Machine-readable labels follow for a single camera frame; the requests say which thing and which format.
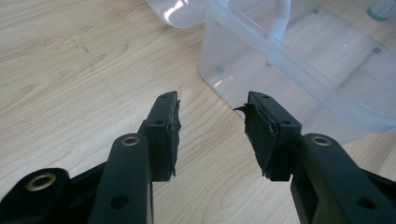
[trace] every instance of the storage box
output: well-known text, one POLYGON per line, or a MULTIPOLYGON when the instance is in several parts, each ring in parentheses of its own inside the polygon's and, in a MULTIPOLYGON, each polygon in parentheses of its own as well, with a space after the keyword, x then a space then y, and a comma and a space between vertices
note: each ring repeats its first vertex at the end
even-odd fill
POLYGON ((201 76, 231 106, 274 97, 341 143, 396 127, 396 15, 367 0, 209 0, 201 76))
POLYGON ((187 28, 205 20, 204 0, 147 0, 163 22, 187 28))

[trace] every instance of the clear plastic bowl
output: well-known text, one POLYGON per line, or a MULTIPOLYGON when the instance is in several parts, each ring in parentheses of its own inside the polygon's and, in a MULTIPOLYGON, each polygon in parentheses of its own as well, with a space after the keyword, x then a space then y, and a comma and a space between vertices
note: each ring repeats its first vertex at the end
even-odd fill
POLYGON ((163 22, 187 28, 205 20, 204 0, 147 0, 163 22))
POLYGON ((396 127, 396 15, 368 0, 208 0, 200 74, 230 105, 273 96, 341 143, 396 127))

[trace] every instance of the plastic container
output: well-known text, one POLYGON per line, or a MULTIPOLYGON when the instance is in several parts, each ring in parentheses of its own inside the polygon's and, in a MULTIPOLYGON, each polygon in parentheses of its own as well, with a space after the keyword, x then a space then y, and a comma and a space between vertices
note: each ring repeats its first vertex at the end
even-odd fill
POLYGON ((204 0, 147 0, 163 22, 187 28, 205 20, 204 0))
POLYGON ((209 0, 200 74, 231 106, 274 97, 341 143, 396 127, 396 17, 375 1, 209 0))

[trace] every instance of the tabletop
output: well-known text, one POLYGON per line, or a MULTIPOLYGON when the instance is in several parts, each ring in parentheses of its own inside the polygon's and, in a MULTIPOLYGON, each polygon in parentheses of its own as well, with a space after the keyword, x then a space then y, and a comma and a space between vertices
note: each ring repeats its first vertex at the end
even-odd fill
MULTIPOLYGON (((154 183, 155 223, 298 223, 290 183, 262 177, 244 121, 200 77, 204 25, 164 24, 144 0, 0 2, 0 198, 25 175, 106 160, 156 97, 181 100, 177 176, 154 183)), ((396 179, 396 133, 344 145, 396 179)))

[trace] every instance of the wooden table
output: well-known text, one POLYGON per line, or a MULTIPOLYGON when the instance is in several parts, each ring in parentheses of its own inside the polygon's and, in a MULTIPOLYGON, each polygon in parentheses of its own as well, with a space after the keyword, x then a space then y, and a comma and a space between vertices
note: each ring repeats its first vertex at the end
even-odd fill
MULTIPOLYGON (((35 170, 75 176, 105 161, 158 95, 178 91, 177 176, 154 184, 156 223, 298 223, 290 183, 261 177, 244 121, 199 76, 203 34, 143 0, 2 1, 0 197, 35 170)), ((346 151, 396 178, 396 133, 346 151)))

